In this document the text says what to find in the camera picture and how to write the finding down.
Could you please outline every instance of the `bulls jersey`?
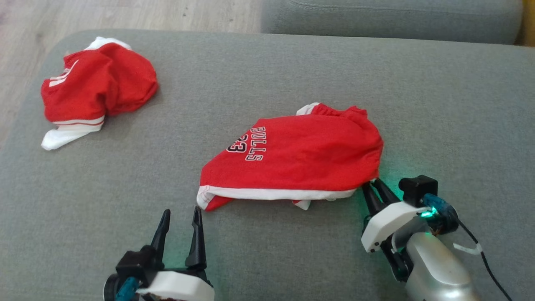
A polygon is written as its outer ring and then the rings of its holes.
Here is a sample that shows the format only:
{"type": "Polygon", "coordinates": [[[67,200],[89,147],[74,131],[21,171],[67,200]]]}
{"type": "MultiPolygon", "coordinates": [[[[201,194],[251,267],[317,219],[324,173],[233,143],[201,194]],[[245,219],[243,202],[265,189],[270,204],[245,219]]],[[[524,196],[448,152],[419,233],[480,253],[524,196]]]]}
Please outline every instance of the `bulls jersey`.
{"type": "Polygon", "coordinates": [[[116,39],[97,37],[64,62],[64,72],[41,86],[44,115],[58,126],[43,139],[48,150],[100,130],[105,115],[138,109],[158,89],[151,63],[116,39]]]}
{"type": "Polygon", "coordinates": [[[365,110],[314,103],[297,113],[259,119],[208,162],[197,203],[213,210],[236,198],[290,199],[307,209],[378,177],[383,141],[365,110]]]}

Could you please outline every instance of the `white cable tie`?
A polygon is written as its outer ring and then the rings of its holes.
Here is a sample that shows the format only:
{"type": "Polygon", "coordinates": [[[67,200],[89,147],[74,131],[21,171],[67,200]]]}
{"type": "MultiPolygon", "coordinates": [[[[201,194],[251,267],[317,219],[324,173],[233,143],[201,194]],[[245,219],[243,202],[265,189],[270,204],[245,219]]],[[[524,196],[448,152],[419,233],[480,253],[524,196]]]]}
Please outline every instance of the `white cable tie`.
{"type": "Polygon", "coordinates": [[[483,247],[481,247],[481,245],[479,243],[476,244],[476,248],[475,249],[470,249],[470,248],[467,248],[467,247],[463,247],[462,245],[458,245],[456,243],[453,243],[453,247],[456,248],[457,250],[460,250],[460,251],[463,251],[463,252],[466,252],[466,253],[472,254],[472,255],[479,255],[479,254],[481,254],[481,252],[483,252],[483,247]]]}

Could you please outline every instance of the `green led light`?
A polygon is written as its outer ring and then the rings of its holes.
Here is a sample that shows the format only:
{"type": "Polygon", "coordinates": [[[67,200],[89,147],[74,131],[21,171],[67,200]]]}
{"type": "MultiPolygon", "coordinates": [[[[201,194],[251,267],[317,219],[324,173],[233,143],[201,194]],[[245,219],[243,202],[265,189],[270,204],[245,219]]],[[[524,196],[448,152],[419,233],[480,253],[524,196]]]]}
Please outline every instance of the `green led light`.
{"type": "Polygon", "coordinates": [[[437,210],[435,209],[435,207],[433,207],[433,209],[431,211],[423,212],[421,214],[421,217],[428,218],[428,217],[433,216],[435,213],[437,213],[437,210]]]}

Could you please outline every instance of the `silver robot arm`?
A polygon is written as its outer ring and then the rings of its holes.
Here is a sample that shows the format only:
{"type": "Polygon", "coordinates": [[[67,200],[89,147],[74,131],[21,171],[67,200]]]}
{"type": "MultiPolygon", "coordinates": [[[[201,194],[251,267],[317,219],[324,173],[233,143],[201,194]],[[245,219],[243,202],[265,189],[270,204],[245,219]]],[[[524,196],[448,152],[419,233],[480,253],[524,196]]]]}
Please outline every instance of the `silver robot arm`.
{"type": "Polygon", "coordinates": [[[414,301],[479,301],[468,270],[436,237],[458,228],[457,213],[436,196],[437,188],[426,176],[405,178],[401,201],[380,179],[363,185],[370,215],[362,244],[369,253],[383,252],[414,301]]]}
{"type": "Polygon", "coordinates": [[[468,270],[434,235],[414,233],[406,249],[413,268],[405,288],[412,300],[480,300],[468,270]]]}

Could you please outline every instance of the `gray fabric surface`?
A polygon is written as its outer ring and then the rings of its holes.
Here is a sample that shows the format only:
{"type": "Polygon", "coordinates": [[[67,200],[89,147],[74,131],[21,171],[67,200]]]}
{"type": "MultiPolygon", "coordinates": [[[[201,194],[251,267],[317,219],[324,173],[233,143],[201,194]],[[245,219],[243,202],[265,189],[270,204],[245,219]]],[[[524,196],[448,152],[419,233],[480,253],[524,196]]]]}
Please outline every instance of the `gray fabric surface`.
{"type": "MultiPolygon", "coordinates": [[[[127,250],[172,211],[165,262],[181,266],[201,168],[259,117],[311,102],[369,112],[385,141],[381,177],[439,180],[514,300],[533,288],[535,50],[346,37],[86,31],[53,48],[0,152],[0,296],[101,299],[127,250]],[[146,56],[160,90],[57,151],[41,81],[97,35],[146,56]]],[[[234,201],[204,213],[216,300],[405,300],[382,254],[360,243],[364,200],[234,201]]],[[[442,238],[471,246],[458,231],[442,238]]],[[[454,251],[482,300],[503,300],[480,257],[454,251]]]]}
{"type": "Polygon", "coordinates": [[[262,32],[512,44],[522,0],[264,0],[262,32]]]}

